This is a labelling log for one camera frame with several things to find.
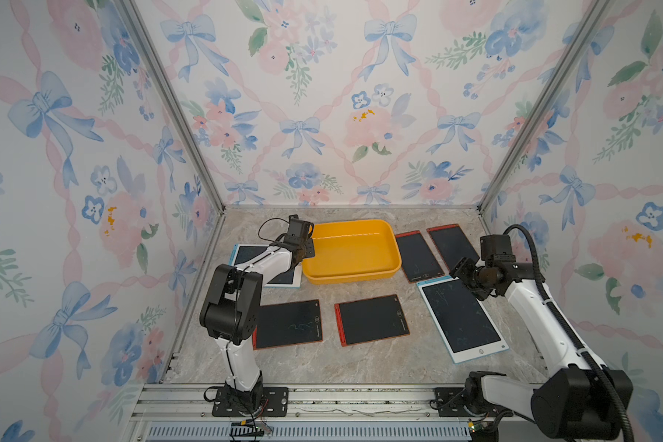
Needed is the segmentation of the red writing tablet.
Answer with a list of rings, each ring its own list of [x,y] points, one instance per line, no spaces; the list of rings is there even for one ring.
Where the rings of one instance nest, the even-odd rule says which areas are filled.
[[[338,303],[334,306],[334,312],[342,346],[410,334],[397,295]]]
[[[458,224],[429,228],[427,233],[449,271],[464,258],[479,261],[479,255]]]
[[[419,230],[397,234],[395,239],[401,254],[401,268],[411,284],[445,274]]]
[[[252,335],[255,350],[321,342],[322,315],[318,300],[261,306]]]

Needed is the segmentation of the yellow plastic storage box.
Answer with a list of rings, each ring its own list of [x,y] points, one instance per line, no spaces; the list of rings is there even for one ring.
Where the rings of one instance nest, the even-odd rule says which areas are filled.
[[[384,220],[318,224],[312,239],[315,256],[303,261],[302,272],[313,285],[386,279],[401,269],[394,232]]]

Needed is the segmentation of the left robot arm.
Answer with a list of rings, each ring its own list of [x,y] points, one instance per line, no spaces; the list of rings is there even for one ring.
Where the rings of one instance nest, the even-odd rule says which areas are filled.
[[[226,363],[225,401],[250,411],[261,406],[263,374],[253,355],[252,335],[263,287],[314,256],[312,239],[283,234],[252,259],[215,268],[199,322],[217,343]]]

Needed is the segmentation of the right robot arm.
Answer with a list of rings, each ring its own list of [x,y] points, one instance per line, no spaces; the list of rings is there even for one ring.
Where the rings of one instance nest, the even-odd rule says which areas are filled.
[[[540,268],[463,258],[451,271],[480,300],[503,297],[519,313],[545,362],[539,387],[497,372],[473,371],[460,396],[474,414],[510,411],[554,439],[635,438],[627,413],[634,391],[628,375],[611,369],[578,336],[552,297]]]

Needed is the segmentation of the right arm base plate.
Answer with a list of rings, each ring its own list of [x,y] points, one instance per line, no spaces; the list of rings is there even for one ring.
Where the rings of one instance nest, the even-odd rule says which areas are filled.
[[[434,398],[429,401],[429,406],[440,417],[483,419],[497,417],[506,411],[505,407],[498,405],[472,403],[464,388],[459,387],[434,388]]]

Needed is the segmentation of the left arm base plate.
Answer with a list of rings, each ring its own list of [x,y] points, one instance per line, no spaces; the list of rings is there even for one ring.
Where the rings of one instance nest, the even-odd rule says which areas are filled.
[[[204,399],[212,403],[213,417],[286,417],[289,388],[256,387],[250,392],[240,392],[226,384],[217,389],[213,399],[207,392]]]

